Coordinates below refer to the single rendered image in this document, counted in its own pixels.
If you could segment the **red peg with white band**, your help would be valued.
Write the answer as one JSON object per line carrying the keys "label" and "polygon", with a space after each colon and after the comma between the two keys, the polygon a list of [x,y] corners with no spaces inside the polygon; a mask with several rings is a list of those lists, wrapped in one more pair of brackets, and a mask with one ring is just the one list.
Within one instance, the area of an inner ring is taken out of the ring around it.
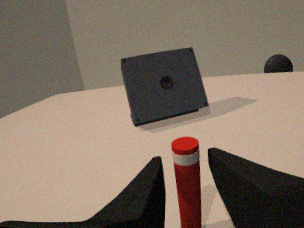
{"label": "red peg with white band", "polygon": [[201,228],[200,149],[195,138],[172,142],[181,228]]}

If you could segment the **dark grey square panel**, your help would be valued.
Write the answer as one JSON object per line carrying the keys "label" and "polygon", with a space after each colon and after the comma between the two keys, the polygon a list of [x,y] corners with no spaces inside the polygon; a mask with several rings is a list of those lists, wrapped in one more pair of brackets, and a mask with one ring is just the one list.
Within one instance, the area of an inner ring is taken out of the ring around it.
{"label": "dark grey square panel", "polygon": [[193,47],[121,58],[121,77],[135,127],[209,106]]}

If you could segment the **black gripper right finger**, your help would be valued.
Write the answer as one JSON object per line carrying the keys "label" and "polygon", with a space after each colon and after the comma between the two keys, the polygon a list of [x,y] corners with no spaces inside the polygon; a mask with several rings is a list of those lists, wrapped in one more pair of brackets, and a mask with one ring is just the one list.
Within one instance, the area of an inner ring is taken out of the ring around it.
{"label": "black gripper right finger", "polygon": [[304,178],[216,147],[207,155],[235,228],[304,228]]}

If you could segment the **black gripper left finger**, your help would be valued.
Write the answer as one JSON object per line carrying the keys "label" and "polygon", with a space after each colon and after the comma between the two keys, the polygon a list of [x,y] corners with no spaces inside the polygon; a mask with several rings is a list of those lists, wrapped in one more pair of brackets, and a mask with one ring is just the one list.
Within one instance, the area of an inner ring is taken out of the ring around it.
{"label": "black gripper left finger", "polygon": [[161,157],[152,157],[103,209],[81,222],[0,222],[0,228],[164,228],[165,178]]}

